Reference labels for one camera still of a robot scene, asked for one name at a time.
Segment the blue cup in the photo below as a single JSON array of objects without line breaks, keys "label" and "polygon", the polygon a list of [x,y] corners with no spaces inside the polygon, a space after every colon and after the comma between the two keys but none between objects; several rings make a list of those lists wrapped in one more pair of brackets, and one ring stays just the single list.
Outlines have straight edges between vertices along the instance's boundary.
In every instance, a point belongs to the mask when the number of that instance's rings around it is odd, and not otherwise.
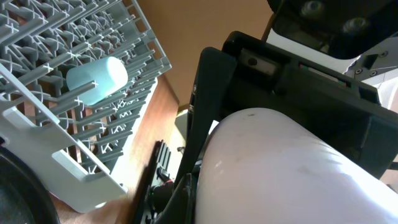
[{"label": "blue cup", "polygon": [[106,57],[69,69],[67,87],[74,90],[95,81],[96,87],[79,95],[86,105],[94,105],[127,84],[127,70],[116,57]]}]

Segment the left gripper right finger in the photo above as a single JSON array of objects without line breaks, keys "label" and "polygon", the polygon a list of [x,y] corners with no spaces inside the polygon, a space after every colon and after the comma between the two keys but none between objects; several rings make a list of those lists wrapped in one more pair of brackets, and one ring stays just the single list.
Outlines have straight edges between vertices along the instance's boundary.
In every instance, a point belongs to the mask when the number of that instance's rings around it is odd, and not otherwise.
[{"label": "left gripper right finger", "polygon": [[207,47],[202,50],[190,101],[193,111],[187,120],[186,146],[175,185],[192,171],[236,66],[234,57],[218,49]]}]

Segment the pink cup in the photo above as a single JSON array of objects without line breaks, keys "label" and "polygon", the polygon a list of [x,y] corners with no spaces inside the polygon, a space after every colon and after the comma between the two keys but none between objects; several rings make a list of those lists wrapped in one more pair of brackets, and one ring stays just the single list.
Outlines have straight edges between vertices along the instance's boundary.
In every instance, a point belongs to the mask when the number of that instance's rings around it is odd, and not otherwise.
[{"label": "pink cup", "polygon": [[397,194],[288,116],[235,112],[209,135],[196,223],[396,223]]}]

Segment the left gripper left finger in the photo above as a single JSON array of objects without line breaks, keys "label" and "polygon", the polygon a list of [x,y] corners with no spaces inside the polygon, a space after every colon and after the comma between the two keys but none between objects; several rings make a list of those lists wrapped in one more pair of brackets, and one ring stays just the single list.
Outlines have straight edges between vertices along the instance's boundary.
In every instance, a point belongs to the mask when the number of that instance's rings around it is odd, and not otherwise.
[{"label": "left gripper left finger", "polygon": [[152,181],[157,170],[158,156],[163,148],[163,143],[164,141],[161,140],[154,144],[149,163],[142,174],[139,188],[136,192],[137,202],[134,216],[132,217],[132,224],[146,224],[150,223],[152,219],[149,195],[152,188]]}]

